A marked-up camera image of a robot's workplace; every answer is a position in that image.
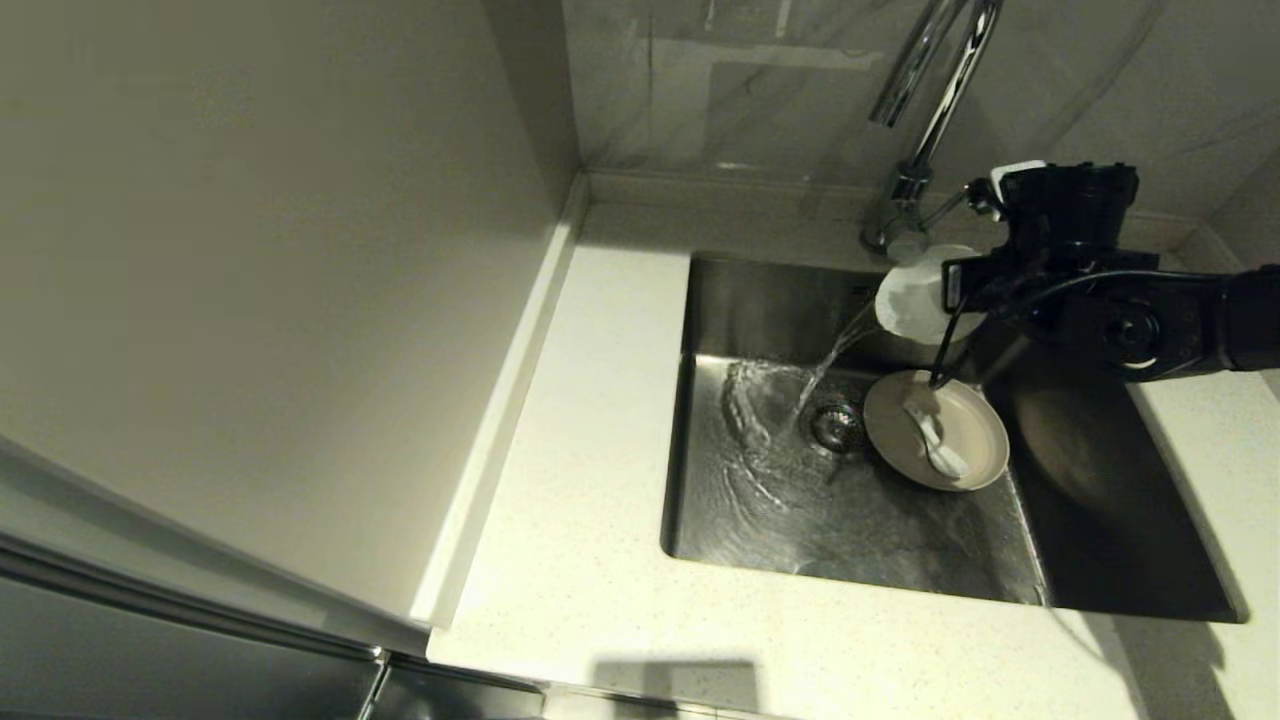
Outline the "white ceramic bowl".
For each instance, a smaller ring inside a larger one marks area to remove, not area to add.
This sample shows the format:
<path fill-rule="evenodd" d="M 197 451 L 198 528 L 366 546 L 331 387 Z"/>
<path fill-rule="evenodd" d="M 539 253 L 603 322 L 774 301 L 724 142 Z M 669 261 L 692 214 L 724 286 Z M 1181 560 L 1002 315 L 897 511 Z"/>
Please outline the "white ceramic bowl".
<path fill-rule="evenodd" d="M 951 318 L 942 306 L 942 265 L 948 260 L 978 255 L 966 246 L 936 245 L 896 266 L 877 290 L 876 320 L 899 338 L 924 346 L 941 345 Z"/>

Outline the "white round plate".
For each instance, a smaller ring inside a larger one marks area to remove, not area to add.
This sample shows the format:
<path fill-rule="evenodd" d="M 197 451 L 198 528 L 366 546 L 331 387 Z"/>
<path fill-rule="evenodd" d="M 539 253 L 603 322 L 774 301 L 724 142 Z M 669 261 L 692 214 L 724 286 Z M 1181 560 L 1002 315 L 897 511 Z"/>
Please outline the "white round plate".
<path fill-rule="evenodd" d="M 963 477 L 940 471 L 928 457 L 925 437 L 908 411 L 931 420 L 941 445 L 965 464 Z M 899 474 L 932 489 L 961 493 L 993 484 L 1009 468 L 1004 421 L 975 389 L 950 382 L 933 389 L 924 370 L 896 372 L 876 380 L 863 400 L 863 421 L 876 452 Z"/>

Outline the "white ceramic soup spoon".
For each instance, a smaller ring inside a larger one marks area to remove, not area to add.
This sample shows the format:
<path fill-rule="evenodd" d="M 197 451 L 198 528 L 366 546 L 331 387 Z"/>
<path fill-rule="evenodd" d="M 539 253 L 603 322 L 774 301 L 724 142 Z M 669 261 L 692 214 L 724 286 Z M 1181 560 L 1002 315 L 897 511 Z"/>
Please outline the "white ceramic soup spoon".
<path fill-rule="evenodd" d="M 905 401 L 902 409 L 915 423 L 931 465 L 948 478 L 964 479 L 969 474 L 970 466 L 945 443 L 940 421 L 914 401 Z"/>

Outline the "stainless steel sink basin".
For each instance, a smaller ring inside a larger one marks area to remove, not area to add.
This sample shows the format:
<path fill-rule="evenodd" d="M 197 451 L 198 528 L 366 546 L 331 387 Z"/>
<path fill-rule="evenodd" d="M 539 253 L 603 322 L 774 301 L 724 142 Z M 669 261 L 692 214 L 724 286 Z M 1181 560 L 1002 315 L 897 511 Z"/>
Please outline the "stainless steel sink basin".
<path fill-rule="evenodd" d="M 1010 331 L 955 348 L 952 382 L 991 402 L 1011 443 L 993 484 L 919 486 L 868 437 L 847 457 L 814 448 L 809 407 L 861 414 L 876 380 L 934 357 L 876 328 L 879 282 L 691 261 L 660 532 L 671 557 L 1089 612 L 1247 619 L 1132 389 Z"/>

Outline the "chrome gooseneck faucet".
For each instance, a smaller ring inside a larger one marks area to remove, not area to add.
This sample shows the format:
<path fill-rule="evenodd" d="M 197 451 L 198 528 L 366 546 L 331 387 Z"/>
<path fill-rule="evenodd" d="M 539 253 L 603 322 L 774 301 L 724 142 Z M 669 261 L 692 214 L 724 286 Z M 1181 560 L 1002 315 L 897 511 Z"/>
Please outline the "chrome gooseneck faucet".
<path fill-rule="evenodd" d="M 927 233 L 922 202 L 934 177 L 934 156 L 995 36 L 1004 6 L 1005 0 L 925 0 L 909 31 L 869 115 L 870 122 L 884 128 L 893 128 L 904 117 L 961 10 L 970 10 L 948 78 L 915 147 L 895 164 L 878 199 L 865 210 L 860 241 L 872 252 L 900 256 L 908 251 L 909 236 Z"/>

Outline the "round metal drain strainer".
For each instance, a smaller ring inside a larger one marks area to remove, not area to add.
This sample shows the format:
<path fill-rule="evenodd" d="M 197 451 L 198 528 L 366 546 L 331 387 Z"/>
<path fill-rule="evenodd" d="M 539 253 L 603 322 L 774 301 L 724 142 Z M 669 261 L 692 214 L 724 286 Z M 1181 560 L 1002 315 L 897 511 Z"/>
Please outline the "round metal drain strainer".
<path fill-rule="evenodd" d="M 867 432 L 858 407 L 847 402 L 813 405 L 801 423 L 806 441 L 833 457 L 847 457 L 867 448 Z"/>

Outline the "stainless steel appliance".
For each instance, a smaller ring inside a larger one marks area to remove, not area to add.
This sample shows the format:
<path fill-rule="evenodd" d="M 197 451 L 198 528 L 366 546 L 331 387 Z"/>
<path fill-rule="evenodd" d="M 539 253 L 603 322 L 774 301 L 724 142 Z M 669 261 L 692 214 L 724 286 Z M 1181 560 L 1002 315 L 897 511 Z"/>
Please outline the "stainless steel appliance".
<path fill-rule="evenodd" d="M 0 720 L 541 720 L 428 638 L 0 437 Z"/>

